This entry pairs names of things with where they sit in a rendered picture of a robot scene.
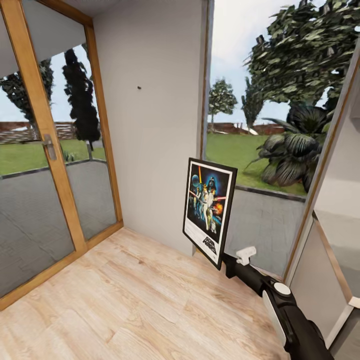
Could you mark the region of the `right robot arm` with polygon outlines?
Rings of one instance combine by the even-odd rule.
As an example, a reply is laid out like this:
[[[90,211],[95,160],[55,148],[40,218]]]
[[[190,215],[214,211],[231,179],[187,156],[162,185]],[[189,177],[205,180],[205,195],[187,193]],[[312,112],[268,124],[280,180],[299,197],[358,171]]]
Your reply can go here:
[[[260,297],[271,317],[285,351],[291,360],[335,360],[325,346],[317,325],[305,317],[297,306],[289,287],[269,275],[262,275],[250,265],[249,257],[255,255],[255,246],[238,250],[239,259],[219,254],[226,265],[226,276],[237,276]]]

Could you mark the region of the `poster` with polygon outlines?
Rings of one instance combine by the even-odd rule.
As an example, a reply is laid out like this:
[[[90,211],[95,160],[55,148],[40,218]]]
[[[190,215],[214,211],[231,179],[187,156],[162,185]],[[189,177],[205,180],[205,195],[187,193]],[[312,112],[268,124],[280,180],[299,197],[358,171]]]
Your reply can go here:
[[[189,158],[182,232],[220,271],[238,169]]]

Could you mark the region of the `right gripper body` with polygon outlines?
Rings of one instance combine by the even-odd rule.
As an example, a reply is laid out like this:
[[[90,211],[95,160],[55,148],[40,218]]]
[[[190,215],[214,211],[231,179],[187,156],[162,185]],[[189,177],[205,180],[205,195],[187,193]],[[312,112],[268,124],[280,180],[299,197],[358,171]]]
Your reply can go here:
[[[241,279],[248,287],[249,279],[253,273],[255,273],[257,270],[253,268],[250,263],[243,265],[241,263],[238,263],[237,260],[234,260],[232,262],[229,262],[226,264],[226,276],[230,279],[235,276],[237,276],[239,279]],[[250,287],[251,288],[251,287]]]

